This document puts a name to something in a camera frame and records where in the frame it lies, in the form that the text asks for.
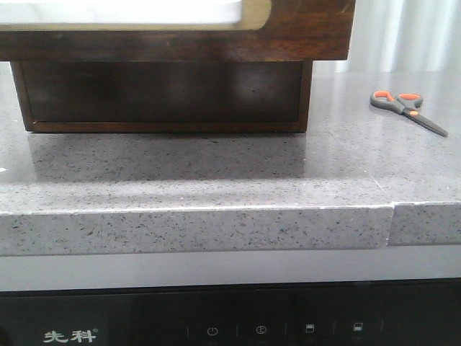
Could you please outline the dark wooden drawer cabinet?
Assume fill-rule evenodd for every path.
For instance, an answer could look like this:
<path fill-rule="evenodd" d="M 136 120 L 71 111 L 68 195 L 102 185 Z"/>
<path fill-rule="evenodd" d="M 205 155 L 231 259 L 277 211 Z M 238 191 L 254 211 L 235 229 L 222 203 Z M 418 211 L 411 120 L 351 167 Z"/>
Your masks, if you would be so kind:
<path fill-rule="evenodd" d="M 303 133 L 308 123 L 312 62 L 302 65 L 299 112 L 294 122 L 282 123 L 140 123 L 37 120 L 32 114 L 22 65 L 25 62 L 76 61 L 14 61 L 11 64 L 24 126 L 34 133 Z"/>

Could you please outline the white pleated curtain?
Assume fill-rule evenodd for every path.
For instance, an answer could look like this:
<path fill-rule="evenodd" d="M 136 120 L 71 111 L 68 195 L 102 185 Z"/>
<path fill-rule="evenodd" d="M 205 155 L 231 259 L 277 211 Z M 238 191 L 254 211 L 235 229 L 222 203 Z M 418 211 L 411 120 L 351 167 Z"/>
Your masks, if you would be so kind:
<path fill-rule="evenodd" d="M 357 1 L 336 72 L 459 71 L 459 1 Z"/>

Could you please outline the grey orange scissors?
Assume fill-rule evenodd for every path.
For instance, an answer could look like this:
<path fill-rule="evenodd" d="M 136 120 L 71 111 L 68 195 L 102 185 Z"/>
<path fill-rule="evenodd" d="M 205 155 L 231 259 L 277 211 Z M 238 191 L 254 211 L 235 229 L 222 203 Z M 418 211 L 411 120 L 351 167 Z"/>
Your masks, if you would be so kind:
<path fill-rule="evenodd" d="M 423 101 L 424 98 L 419 94 L 404 93 L 394 97 L 386 90 L 375 91 L 370 95 L 370 104 L 372 106 L 402 115 L 423 128 L 446 138 L 448 132 L 445 129 L 420 114 L 419 108 Z"/>

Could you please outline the black appliance control panel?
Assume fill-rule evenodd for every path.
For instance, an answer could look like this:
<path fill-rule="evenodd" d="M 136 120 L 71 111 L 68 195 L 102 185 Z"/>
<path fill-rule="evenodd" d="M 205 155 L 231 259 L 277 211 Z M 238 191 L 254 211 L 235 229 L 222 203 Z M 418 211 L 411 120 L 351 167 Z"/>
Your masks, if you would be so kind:
<path fill-rule="evenodd" d="M 460 280 L 10 291 L 3 345 L 458 345 Z"/>

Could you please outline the white gold drawer handle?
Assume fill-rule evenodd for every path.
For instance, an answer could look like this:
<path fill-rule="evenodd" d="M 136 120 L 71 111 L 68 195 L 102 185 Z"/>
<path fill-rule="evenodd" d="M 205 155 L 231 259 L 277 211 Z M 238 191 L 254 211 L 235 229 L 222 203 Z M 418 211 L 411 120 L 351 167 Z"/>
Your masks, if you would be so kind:
<path fill-rule="evenodd" d="M 258 30 L 271 1 L 2 1 L 1 31 Z"/>

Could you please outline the wooden drawer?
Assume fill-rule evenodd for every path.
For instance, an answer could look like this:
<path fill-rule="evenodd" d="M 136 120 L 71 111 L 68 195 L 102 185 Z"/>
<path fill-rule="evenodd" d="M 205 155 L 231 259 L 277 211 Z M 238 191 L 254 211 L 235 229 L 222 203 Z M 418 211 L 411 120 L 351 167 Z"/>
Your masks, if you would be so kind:
<path fill-rule="evenodd" d="M 299 112 L 299 62 L 25 62 L 45 121 L 282 123 Z"/>
<path fill-rule="evenodd" d="M 302 61 L 348 56 L 355 1 L 272 1 L 257 30 L 1 32 L 2 61 Z"/>

